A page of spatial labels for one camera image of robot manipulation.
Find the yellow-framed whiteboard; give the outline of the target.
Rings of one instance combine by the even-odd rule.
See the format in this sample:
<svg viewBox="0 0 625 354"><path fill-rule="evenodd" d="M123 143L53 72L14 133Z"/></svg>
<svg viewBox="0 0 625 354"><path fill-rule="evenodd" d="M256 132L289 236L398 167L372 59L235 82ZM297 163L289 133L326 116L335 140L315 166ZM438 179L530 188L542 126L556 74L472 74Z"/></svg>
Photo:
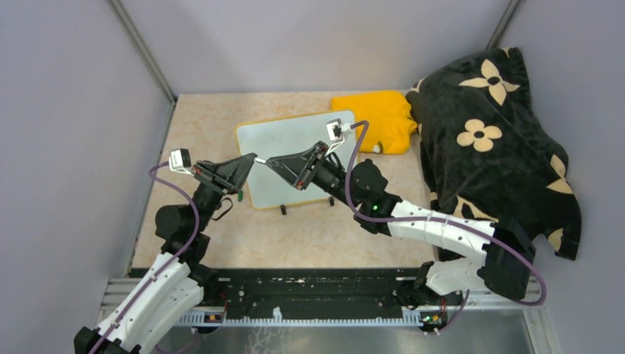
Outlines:
<svg viewBox="0 0 625 354"><path fill-rule="evenodd" d="M248 196L255 209L272 209L328 200L331 195L312 182L317 164L334 143L327 125L352 125L350 110L249 122L235 129L242 155L258 161L247 177Z"/></svg>

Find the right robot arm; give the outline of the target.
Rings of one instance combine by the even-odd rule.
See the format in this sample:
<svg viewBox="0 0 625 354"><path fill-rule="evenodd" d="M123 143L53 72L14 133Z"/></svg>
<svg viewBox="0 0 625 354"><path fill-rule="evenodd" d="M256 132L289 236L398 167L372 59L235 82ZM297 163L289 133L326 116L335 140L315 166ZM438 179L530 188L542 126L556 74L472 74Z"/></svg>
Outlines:
<svg viewBox="0 0 625 354"><path fill-rule="evenodd" d="M521 225L458 218L425 209L386 192L388 181L371 159L340 166L326 155L323 142L310 149L269 158L265 165L297 190L311 184L352 208L354 220L367 232L429 243L457 254L421 267L415 294L425 304L464 290L488 290L527 305L529 280L535 270L535 248Z"/></svg>

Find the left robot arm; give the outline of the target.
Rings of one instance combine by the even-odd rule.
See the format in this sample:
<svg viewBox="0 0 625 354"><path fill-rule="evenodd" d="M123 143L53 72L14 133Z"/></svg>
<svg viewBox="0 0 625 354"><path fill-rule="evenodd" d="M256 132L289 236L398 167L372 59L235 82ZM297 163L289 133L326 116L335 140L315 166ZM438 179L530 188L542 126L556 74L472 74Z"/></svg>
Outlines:
<svg viewBox="0 0 625 354"><path fill-rule="evenodd" d="M217 272L200 264L210 241L203 230L227 195L241 190L256 157L248 153L225 162L191 163L189 151L178 149L150 168L152 180L188 203L158 212L157 233L166 241L161 253L110 315L94 329L79 330L76 353L151 353L185 313L220 298Z"/></svg>

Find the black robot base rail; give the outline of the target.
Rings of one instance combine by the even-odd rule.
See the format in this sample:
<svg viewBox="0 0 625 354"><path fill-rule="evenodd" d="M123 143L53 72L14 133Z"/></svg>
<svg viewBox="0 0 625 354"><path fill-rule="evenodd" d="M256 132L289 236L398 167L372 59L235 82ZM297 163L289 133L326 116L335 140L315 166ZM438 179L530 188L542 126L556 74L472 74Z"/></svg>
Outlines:
<svg viewBox="0 0 625 354"><path fill-rule="evenodd" d="M209 298L177 326L403 327L447 323L463 294L440 296L418 268L223 268Z"/></svg>

